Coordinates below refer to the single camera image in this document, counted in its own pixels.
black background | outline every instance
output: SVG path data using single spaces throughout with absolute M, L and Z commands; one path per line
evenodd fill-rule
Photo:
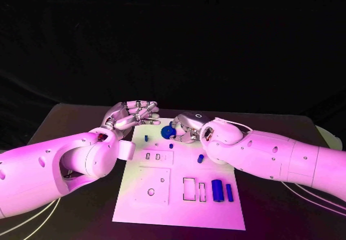
M 309 116 L 346 140 L 343 1 L 0 4 L 0 149 L 56 103 Z

shape sorting board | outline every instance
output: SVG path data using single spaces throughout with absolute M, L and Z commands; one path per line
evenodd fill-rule
M 160 118 L 160 125 L 134 128 L 136 150 L 133 160 L 126 163 L 113 221 L 245 230 L 235 169 L 208 158 L 199 141 L 182 143 L 162 137 L 162 128 L 172 120 Z M 180 127 L 176 132 L 185 133 Z M 193 180 L 185 184 L 183 179 Z M 222 181 L 224 202 L 214 201 L 215 179 Z M 228 201 L 226 184 L 234 202 Z M 183 194 L 192 200 L 183 200 Z

black curtain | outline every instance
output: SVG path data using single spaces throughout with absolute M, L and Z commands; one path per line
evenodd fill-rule
M 0 149 L 56 103 L 131 100 L 306 115 L 346 140 L 343 15 L 330 1 L 2 3 Z

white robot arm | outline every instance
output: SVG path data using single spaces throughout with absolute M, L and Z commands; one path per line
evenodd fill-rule
M 101 127 L 0 154 L 0 219 L 39 208 L 107 176 L 117 159 L 131 160 L 136 144 L 121 139 L 133 126 L 160 124 L 157 111 L 156 102 L 120 102 Z
M 199 140 L 214 162 L 264 179 L 306 185 L 346 201 L 345 151 L 252 130 L 218 117 L 211 121 L 198 112 L 182 113 L 173 128 L 177 123 L 186 133 L 170 138 L 186 143 Z M 248 130 L 242 132 L 237 125 Z

gray table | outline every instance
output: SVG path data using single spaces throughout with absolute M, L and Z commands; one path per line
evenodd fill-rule
M 29 144 L 52 140 L 98 127 L 110 106 L 58 104 Z M 160 110 L 173 118 L 183 110 Z M 313 121 L 304 116 L 205 112 L 248 125 L 252 129 L 284 135 L 304 143 L 327 147 Z M 284 185 L 235 170 L 247 231 L 113 222 L 126 161 L 118 160 L 111 173 L 61 199 L 56 211 L 30 239 L 42 240 L 185 240 L 185 239 L 287 239 L 335 240 L 346 238 L 346 218 L 299 198 Z M 22 223 L 42 208 L 0 219 L 0 232 Z M 23 239 L 38 228 L 49 210 L 3 236 Z

